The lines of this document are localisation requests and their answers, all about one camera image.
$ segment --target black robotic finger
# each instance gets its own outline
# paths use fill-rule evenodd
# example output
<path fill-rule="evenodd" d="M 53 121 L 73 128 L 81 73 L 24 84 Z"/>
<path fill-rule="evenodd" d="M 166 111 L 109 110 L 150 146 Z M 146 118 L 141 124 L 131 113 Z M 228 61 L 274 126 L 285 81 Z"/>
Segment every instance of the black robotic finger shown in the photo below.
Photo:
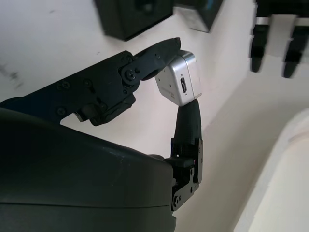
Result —
<path fill-rule="evenodd" d="M 291 78 L 301 61 L 309 37 L 309 18 L 299 17 L 295 20 L 295 28 L 291 36 L 284 59 L 282 76 Z"/>
<path fill-rule="evenodd" d="M 125 66 L 122 71 L 123 81 L 131 86 L 139 81 L 155 77 L 176 57 L 181 47 L 180 38 L 161 41 L 146 48 L 134 56 L 134 61 Z M 134 71 L 134 78 L 127 78 L 128 71 Z"/>
<path fill-rule="evenodd" d="M 253 39 L 251 43 L 251 71 L 257 73 L 262 65 L 265 47 L 269 32 L 269 17 L 257 17 L 253 29 Z"/>
<path fill-rule="evenodd" d="M 178 108 L 175 136 L 171 139 L 171 157 L 175 183 L 172 211 L 176 211 L 198 189 L 202 180 L 203 140 L 197 99 Z"/>

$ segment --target black device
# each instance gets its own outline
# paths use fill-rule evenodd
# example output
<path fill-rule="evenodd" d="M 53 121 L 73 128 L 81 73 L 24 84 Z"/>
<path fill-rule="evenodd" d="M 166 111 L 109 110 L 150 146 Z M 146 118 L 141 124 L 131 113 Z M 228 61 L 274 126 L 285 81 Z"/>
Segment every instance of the black device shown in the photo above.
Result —
<path fill-rule="evenodd" d="M 173 211 L 202 179 L 197 100 L 179 107 L 168 159 L 58 124 L 72 113 L 94 126 L 113 120 L 180 47 L 175 38 L 124 51 L 0 104 L 0 232 L 174 231 Z"/>
<path fill-rule="evenodd" d="M 128 41 L 173 15 L 172 0 L 95 0 L 106 35 Z"/>
<path fill-rule="evenodd" d="M 309 0 L 256 0 L 256 18 L 251 43 L 251 71 L 260 70 L 272 15 L 296 15 L 294 31 L 287 46 L 282 76 L 291 78 L 300 63 L 309 37 Z"/>
<path fill-rule="evenodd" d="M 223 0 L 176 0 L 176 6 L 193 30 L 210 32 Z"/>

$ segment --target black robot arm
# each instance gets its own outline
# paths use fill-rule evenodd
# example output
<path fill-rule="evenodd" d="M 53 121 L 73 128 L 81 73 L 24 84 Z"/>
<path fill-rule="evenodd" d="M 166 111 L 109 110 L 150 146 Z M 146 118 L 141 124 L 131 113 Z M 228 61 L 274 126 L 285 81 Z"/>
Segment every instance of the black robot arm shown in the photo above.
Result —
<path fill-rule="evenodd" d="M 95 126 L 113 120 L 180 46 L 175 38 L 125 51 L 0 104 L 0 231 L 174 231 L 173 211 L 202 178 L 197 100 L 179 107 L 168 159 L 58 124 L 72 113 Z"/>

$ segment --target micro usb port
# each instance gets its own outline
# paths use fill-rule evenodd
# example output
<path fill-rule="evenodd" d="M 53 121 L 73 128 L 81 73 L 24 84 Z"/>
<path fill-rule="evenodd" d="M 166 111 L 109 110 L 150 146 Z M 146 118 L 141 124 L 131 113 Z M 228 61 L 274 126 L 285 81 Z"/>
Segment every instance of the micro usb port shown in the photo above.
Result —
<path fill-rule="evenodd" d="M 185 93 L 187 91 L 187 85 L 185 84 L 184 78 L 180 79 L 180 83 L 182 85 L 183 92 Z"/>

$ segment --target bolt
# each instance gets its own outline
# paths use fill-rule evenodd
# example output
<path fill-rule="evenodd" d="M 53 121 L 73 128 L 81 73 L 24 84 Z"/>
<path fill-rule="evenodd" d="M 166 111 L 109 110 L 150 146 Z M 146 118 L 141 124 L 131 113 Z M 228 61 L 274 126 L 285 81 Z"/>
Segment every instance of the bolt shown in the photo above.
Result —
<path fill-rule="evenodd" d="M 143 10 L 145 14 L 150 14 L 151 12 L 154 11 L 154 4 L 148 3 L 148 4 L 143 5 Z"/>
<path fill-rule="evenodd" d="M 90 88 L 90 87 L 92 87 L 92 82 L 91 82 L 89 79 L 85 79 L 85 80 L 84 80 L 84 85 L 85 85 L 87 88 Z"/>
<path fill-rule="evenodd" d="M 60 83 L 57 83 L 57 90 L 62 90 L 62 85 Z"/>
<path fill-rule="evenodd" d="M 107 110 L 107 105 L 104 104 L 104 103 L 101 103 L 100 107 L 101 107 L 102 111 L 106 111 Z"/>
<path fill-rule="evenodd" d="M 65 108 L 62 108 L 62 107 L 59 107 L 57 109 L 57 114 L 60 115 L 60 116 L 64 116 L 66 114 L 66 109 Z"/>
<path fill-rule="evenodd" d="M 127 57 L 126 57 L 126 60 L 127 60 L 129 63 L 132 62 L 132 58 L 131 58 L 130 56 L 127 56 Z"/>
<path fill-rule="evenodd" d="M 178 203 L 179 203 L 179 198 L 174 197 L 174 206 L 177 207 Z"/>
<path fill-rule="evenodd" d="M 62 87 L 66 88 L 66 89 L 70 88 L 69 82 L 67 82 L 67 81 L 62 82 Z"/>
<path fill-rule="evenodd" d="M 126 78 L 130 81 L 133 81 L 135 79 L 135 73 L 133 72 L 133 70 L 127 70 L 126 71 Z"/>

